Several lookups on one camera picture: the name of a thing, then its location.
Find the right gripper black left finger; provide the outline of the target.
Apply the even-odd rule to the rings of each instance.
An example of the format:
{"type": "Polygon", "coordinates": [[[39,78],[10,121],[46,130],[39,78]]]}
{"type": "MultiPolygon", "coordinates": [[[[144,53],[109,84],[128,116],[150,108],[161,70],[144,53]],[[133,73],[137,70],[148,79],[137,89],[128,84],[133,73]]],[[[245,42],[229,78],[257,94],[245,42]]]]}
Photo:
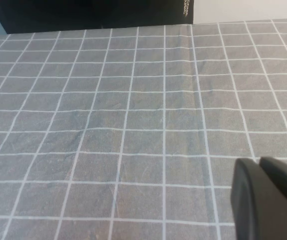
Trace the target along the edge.
{"type": "Polygon", "coordinates": [[[260,184],[264,173],[260,161],[249,158],[235,161],[231,208],[238,240],[287,240],[287,225],[261,225],[260,184]]]}

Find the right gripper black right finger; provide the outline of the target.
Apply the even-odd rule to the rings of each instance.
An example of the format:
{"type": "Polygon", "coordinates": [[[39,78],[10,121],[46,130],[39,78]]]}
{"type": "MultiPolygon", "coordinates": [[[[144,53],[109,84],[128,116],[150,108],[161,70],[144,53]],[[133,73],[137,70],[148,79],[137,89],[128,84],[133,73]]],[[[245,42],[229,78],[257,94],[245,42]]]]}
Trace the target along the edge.
{"type": "Polygon", "coordinates": [[[261,225],[287,225],[287,164],[273,157],[261,157],[263,182],[259,184],[261,225]]]}

